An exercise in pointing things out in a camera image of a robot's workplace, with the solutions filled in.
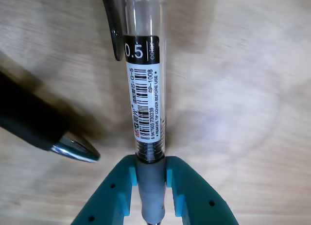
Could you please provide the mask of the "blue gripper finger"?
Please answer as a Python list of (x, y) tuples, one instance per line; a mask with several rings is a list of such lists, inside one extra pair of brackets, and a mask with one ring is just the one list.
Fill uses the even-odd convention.
[(132, 187), (137, 186), (136, 156), (125, 156), (107, 175), (72, 221), (72, 225), (122, 225), (130, 214)]
[(184, 225), (237, 225), (226, 201), (189, 164), (166, 157), (166, 183), (173, 191), (176, 217)]

